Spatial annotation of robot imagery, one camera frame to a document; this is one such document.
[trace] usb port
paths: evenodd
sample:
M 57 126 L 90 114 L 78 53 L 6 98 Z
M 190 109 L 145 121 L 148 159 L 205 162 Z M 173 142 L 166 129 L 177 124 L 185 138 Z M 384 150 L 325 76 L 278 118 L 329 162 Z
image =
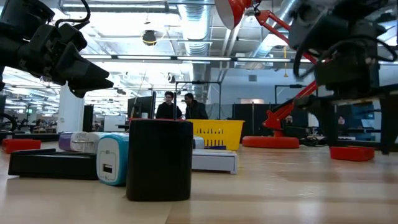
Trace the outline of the usb port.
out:
M 104 172 L 112 174 L 112 166 L 111 165 L 103 164 L 102 165 L 102 170 Z

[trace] black canister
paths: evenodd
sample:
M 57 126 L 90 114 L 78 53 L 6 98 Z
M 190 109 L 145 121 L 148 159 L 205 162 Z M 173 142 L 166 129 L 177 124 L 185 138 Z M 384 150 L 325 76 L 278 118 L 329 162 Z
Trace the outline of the black canister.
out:
M 131 121 L 127 198 L 136 202 L 189 199 L 192 144 L 189 121 Z

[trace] yellow crate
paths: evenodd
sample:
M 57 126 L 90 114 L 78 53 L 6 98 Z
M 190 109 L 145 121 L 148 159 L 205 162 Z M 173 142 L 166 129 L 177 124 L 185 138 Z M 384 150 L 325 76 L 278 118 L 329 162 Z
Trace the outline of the yellow crate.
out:
M 205 146 L 226 146 L 227 150 L 239 149 L 244 121 L 195 120 L 193 134 L 205 140 Z

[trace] red lamp shade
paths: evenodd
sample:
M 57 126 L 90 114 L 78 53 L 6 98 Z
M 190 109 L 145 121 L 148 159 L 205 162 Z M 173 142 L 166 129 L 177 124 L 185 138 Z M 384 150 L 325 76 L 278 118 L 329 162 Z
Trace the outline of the red lamp shade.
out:
M 244 12 L 252 6 L 252 0 L 215 0 L 218 15 L 228 29 L 234 29 L 242 20 Z

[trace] computer monitor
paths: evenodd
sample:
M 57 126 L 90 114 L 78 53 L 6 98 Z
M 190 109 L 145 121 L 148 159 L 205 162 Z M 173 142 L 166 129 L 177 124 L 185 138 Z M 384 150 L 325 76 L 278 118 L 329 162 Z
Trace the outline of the computer monitor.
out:
M 141 115 L 147 113 L 149 119 L 154 119 L 155 104 L 156 92 L 153 92 L 152 96 L 129 99 L 127 104 L 127 115 L 130 118 L 142 118 Z

